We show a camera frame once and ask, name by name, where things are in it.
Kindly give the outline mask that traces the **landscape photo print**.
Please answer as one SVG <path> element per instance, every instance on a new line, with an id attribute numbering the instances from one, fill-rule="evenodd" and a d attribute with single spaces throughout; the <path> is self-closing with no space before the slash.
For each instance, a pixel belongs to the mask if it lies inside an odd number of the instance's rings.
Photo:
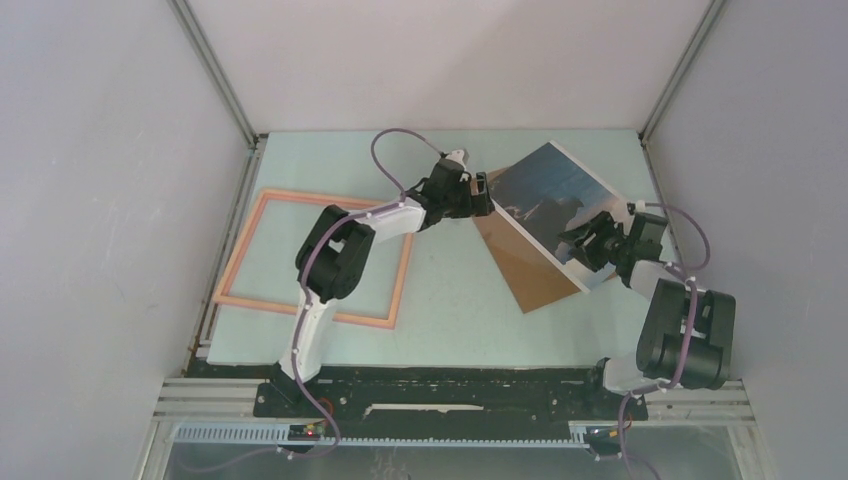
<path id="1" fill-rule="evenodd" d="M 603 211 L 626 218 L 627 198 L 554 141 L 536 148 L 489 180 L 495 209 L 580 291 L 589 292 L 613 274 L 607 264 L 593 272 L 559 235 Z"/>

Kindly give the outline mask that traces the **orange wooden picture frame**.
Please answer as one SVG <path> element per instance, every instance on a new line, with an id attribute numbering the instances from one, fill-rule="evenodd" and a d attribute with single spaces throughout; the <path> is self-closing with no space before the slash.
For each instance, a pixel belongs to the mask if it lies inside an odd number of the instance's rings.
<path id="1" fill-rule="evenodd" d="M 262 189 L 236 240 L 213 301 L 265 312 L 297 311 L 300 288 L 295 257 L 324 207 L 362 210 L 376 200 Z M 413 236 L 395 237 L 374 247 L 358 288 L 335 314 L 339 323 L 392 330 L 400 310 Z"/>

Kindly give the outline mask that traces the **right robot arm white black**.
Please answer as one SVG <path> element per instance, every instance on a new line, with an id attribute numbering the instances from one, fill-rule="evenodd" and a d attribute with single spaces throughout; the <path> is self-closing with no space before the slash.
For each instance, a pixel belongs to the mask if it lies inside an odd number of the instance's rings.
<path id="1" fill-rule="evenodd" d="M 602 360 L 602 379 L 581 392 L 583 408 L 596 418 L 610 416 L 625 394 L 717 390 L 729 378 L 735 298 L 699 286 L 693 268 L 661 261 L 666 218 L 636 209 L 630 215 L 625 223 L 602 211 L 559 235 L 580 265 L 594 273 L 613 267 L 649 302 L 634 352 Z"/>

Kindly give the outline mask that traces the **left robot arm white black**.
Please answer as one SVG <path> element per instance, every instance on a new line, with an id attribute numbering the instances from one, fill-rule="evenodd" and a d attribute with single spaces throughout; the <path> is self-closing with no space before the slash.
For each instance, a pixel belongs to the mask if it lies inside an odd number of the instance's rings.
<path id="1" fill-rule="evenodd" d="M 295 258 L 299 304 L 289 346 L 278 361 L 288 379 L 278 391 L 278 404 L 297 417 L 314 408 L 316 390 L 307 382 L 322 368 L 326 327 L 337 303 L 360 284 L 374 245 L 444 219 L 485 217 L 494 210 L 488 175 L 470 172 L 451 154 L 391 202 L 356 211 L 325 207 Z"/>

